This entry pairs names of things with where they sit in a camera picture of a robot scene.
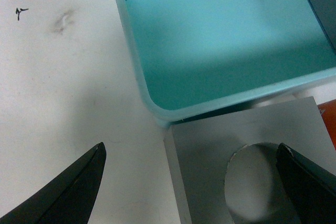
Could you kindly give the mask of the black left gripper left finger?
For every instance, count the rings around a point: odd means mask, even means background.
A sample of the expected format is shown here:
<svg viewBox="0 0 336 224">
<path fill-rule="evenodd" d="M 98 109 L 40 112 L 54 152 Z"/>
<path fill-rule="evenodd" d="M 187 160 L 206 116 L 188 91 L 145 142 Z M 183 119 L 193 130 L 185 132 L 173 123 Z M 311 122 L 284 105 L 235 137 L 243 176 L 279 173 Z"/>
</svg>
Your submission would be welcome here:
<svg viewBox="0 0 336 224">
<path fill-rule="evenodd" d="M 1 223 L 88 223 L 105 162 L 106 148 L 101 142 L 1 217 Z"/>
</svg>

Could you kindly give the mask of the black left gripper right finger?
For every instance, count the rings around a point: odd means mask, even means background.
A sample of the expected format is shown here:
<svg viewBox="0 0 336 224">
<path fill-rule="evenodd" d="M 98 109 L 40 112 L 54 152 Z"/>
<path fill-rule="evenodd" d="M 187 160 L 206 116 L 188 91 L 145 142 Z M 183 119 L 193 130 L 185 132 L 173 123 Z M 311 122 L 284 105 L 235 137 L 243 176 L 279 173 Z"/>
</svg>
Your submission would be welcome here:
<svg viewBox="0 0 336 224">
<path fill-rule="evenodd" d="M 281 143 L 276 168 L 301 223 L 335 223 L 335 175 Z"/>
</svg>

